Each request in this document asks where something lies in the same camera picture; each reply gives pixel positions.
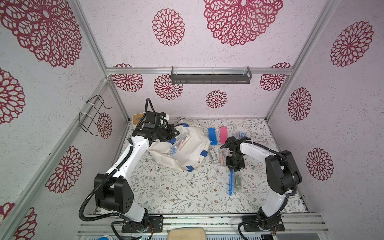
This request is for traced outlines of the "clear case with pink pens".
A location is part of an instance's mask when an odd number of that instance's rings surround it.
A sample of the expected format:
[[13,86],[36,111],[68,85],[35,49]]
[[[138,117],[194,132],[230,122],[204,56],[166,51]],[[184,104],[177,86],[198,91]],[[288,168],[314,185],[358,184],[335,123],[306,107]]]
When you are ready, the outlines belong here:
[[227,166],[227,157],[230,155],[230,151],[228,148],[220,148],[219,149],[219,158],[220,158],[220,165],[223,167]]

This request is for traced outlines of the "pink plastic pencil case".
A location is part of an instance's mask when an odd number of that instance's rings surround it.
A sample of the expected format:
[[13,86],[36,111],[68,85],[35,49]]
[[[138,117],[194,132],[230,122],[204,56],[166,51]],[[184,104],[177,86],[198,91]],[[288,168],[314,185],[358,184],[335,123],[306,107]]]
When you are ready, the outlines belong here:
[[220,143],[225,144],[228,139],[228,128],[221,127],[220,128]]

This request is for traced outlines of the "clear case with blue compass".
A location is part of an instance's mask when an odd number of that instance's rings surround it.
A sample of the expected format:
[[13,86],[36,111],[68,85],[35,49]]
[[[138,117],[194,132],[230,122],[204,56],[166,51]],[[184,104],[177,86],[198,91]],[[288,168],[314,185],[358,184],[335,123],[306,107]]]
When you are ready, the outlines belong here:
[[245,132],[239,132],[239,139],[247,138],[247,134]]

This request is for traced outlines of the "clear box with barcode label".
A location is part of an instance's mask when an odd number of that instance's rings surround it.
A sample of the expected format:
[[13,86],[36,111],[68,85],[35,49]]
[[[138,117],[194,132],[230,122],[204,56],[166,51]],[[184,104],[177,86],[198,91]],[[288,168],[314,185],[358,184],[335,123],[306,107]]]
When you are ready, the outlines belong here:
[[209,153],[211,155],[211,159],[212,159],[212,163],[214,165],[218,165],[219,164],[219,159],[215,153],[215,150],[214,149],[209,149]]

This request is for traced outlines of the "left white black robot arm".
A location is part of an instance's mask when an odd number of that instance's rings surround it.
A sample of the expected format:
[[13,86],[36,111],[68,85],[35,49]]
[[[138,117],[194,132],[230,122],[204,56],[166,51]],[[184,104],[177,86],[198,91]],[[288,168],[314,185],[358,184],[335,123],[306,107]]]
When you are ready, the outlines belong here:
[[[97,174],[94,178],[94,189],[79,209],[81,221],[93,222],[117,217],[118,224],[131,225],[135,231],[144,232],[150,228],[149,211],[135,202],[129,179],[142,155],[153,143],[168,143],[180,134],[168,119],[166,113],[156,112],[151,100],[146,99],[144,115],[133,130],[129,145],[106,173]],[[108,213],[87,217],[85,208],[91,199],[95,200],[97,207]]]

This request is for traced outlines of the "blue plastic box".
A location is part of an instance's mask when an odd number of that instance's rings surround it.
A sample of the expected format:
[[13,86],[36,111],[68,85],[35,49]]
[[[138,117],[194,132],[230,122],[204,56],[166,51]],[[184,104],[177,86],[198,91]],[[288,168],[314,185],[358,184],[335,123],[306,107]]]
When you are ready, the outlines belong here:
[[208,133],[209,133],[209,139],[211,141],[211,145],[215,146],[218,144],[217,141],[217,134],[215,128],[208,128]]

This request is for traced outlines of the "white canvas cartoon tote bag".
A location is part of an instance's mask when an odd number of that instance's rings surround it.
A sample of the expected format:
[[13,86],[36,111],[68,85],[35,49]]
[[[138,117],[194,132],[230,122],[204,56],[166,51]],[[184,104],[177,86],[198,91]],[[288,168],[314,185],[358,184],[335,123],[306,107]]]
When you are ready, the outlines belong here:
[[210,139],[199,125],[179,123],[179,135],[163,143],[153,143],[150,155],[159,164],[178,171],[194,171],[207,157]]

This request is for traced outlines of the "clear plastic compass set case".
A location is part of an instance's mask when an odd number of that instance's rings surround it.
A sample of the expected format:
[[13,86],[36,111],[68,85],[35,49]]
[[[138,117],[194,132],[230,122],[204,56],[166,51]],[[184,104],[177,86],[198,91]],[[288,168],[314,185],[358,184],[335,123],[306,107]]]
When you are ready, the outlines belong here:
[[231,131],[231,136],[235,137],[236,139],[239,139],[240,138],[240,132],[237,130],[233,130],[233,131]]

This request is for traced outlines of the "clear case with green item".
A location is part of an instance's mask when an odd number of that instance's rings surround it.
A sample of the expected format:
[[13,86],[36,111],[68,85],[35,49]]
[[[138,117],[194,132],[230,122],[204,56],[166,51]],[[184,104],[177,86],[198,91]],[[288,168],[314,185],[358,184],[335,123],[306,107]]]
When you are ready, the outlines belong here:
[[242,190],[242,173],[240,171],[234,173],[234,191],[239,193]]

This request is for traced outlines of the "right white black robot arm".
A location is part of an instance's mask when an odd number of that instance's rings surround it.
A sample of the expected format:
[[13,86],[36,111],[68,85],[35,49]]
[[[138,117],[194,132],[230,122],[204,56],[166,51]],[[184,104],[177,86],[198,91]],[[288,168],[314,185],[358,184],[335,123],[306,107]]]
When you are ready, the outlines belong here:
[[241,238],[246,239],[242,228],[246,230],[247,227],[262,232],[283,231],[285,227],[281,215],[289,198],[296,195],[298,185],[302,182],[301,173],[292,153],[274,151],[251,141],[248,137],[240,139],[230,137],[220,148],[229,150],[229,155],[226,156],[226,166],[230,170],[229,195],[235,190],[235,173],[245,168],[244,156],[264,162],[266,167],[269,187],[267,199],[256,215],[242,218],[242,222],[238,225]]

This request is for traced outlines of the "long blue pencil case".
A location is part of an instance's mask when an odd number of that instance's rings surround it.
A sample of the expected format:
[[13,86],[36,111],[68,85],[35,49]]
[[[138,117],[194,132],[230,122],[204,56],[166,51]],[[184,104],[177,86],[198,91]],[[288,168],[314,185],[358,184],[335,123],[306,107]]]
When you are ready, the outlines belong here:
[[229,196],[234,193],[234,170],[230,171]]

